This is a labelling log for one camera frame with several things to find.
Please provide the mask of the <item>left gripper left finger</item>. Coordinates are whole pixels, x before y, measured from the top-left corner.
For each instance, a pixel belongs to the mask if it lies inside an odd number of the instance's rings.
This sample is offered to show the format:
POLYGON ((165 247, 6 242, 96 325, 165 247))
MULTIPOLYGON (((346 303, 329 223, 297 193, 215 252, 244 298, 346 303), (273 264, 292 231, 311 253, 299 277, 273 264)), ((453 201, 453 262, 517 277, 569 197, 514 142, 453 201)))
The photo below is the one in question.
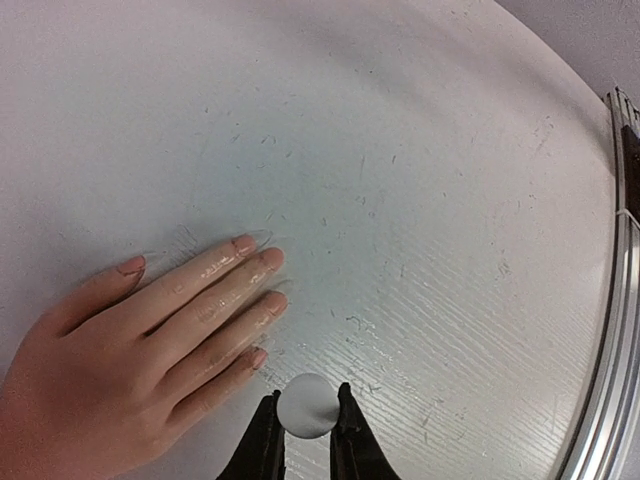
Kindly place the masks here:
POLYGON ((230 461, 217 480, 283 480, 285 430, 277 417, 279 390, 260 401, 230 461))

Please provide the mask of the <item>white nail polish cap brush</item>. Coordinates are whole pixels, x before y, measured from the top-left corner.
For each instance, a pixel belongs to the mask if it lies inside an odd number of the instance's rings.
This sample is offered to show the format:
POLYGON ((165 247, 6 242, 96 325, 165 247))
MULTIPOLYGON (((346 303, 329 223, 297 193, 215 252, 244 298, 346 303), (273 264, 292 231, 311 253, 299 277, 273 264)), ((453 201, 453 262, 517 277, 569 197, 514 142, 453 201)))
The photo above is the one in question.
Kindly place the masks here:
POLYGON ((281 392, 276 413, 287 433, 313 440, 336 426, 340 401, 337 391, 324 377, 304 373, 293 378, 281 392))

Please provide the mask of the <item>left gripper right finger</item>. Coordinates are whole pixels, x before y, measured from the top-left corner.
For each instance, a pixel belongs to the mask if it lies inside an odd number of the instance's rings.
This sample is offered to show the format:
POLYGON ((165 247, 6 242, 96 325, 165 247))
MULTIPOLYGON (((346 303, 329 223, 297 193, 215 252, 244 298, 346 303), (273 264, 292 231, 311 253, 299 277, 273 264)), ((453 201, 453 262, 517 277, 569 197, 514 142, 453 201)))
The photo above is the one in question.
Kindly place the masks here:
POLYGON ((368 425, 349 383, 338 390, 340 414, 330 436, 330 479, 400 480, 368 425))

